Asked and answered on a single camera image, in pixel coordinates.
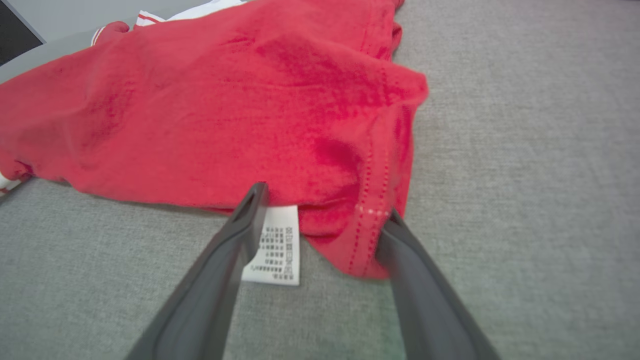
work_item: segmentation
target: stitching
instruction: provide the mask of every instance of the stitching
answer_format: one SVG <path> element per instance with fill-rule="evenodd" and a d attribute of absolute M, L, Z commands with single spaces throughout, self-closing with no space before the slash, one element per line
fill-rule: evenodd
<path fill-rule="evenodd" d="M 365 215 L 376 215 L 376 216 L 382 216 L 382 214 L 384 214 L 386 217 L 390 215 L 390 213 L 388 211 L 382 211 L 382 210 L 375 210 L 375 209 L 365 209 L 364 206 L 362 205 L 356 205 L 356 210 L 358 210 L 361 213 L 364 213 Z"/>
<path fill-rule="evenodd" d="M 364 45 L 367 41 L 367 35 L 369 32 L 369 26 L 371 25 L 371 18 L 373 17 L 373 5 L 369 4 L 369 18 L 367 19 L 367 25 L 364 28 L 364 35 L 362 35 L 362 45 L 360 45 L 360 52 L 364 54 L 369 54 L 364 52 Z"/>
<path fill-rule="evenodd" d="M 364 204 L 367 195 L 369 194 L 369 178 L 371 177 L 371 159 L 373 158 L 373 139 L 370 137 L 369 138 L 369 154 L 367 155 L 367 162 L 365 163 L 367 165 L 367 175 L 365 177 L 365 182 L 364 182 L 364 188 L 362 190 L 363 195 L 362 195 L 362 201 L 361 203 Z M 364 217 L 364 213 L 360 212 L 360 217 L 358 219 L 358 225 L 356 226 L 356 242 L 353 244 L 353 251 L 351 252 L 351 259 L 349 260 L 349 271 L 347 271 L 348 274 L 351 274 L 351 271 L 353 269 L 353 260 L 356 257 L 356 253 L 358 251 L 358 244 L 360 242 L 360 229 L 362 228 L 362 218 Z"/>
<path fill-rule="evenodd" d="M 380 194 L 380 205 L 379 205 L 380 207 L 382 207 L 385 203 L 385 194 L 387 193 L 388 184 L 389 184 L 389 151 L 388 149 L 385 148 L 385 180 L 382 184 L 382 193 Z M 381 213 L 381 211 L 377 213 L 372 212 L 372 214 L 375 214 L 374 222 L 377 222 L 380 217 L 378 213 Z M 376 232 L 376 229 L 373 229 L 373 231 L 371 231 L 371 239 L 369 239 L 369 248 L 367 249 L 368 250 L 367 262 L 365 263 L 364 269 L 362 270 L 362 276 L 364 276 L 367 273 L 369 264 L 371 264 L 373 255 L 376 252 L 376 245 L 377 245 L 376 240 L 378 239 L 376 235 L 378 235 L 378 233 Z"/>

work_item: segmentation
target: red fabric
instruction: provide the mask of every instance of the red fabric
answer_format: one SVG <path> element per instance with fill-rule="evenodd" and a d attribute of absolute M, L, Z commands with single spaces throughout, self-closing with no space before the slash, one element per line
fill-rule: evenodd
<path fill-rule="evenodd" d="M 259 0 L 113 31 L 0 85 L 0 171 L 222 211 L 266 181 L 338 269 L 384 277 L 374 250 L 404 211 L 427 93 L 390 62 L 398 5 Z"/>

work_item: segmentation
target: gray table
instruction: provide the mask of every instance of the gray table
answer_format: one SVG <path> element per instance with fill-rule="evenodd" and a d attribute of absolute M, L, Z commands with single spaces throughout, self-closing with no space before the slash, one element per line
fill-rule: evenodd
<path fill-rule="evenodd" d="M 638 19 L 623 0 L 407 0 L 397 15 L 395 61 L 431 88 L 406 222 L 504 359 L 640 353 Z M 225 220 L 37 179 L 0 217 L 0 358 L 65 360 L 123 357 Z M 404 356 L 388 284 L 306 243 L 301 266 L 299 288 L 242 285 L 226 359 Z"/>

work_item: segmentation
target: care label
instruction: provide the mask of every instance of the care label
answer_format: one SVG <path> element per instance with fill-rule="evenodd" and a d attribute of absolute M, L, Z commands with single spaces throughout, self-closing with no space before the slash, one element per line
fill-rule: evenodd
<path fill-rule="evenodd" d="M 242 280 L 300 285 L 298 206 L 267 208 L 258 252 L 242 272 Z"/>

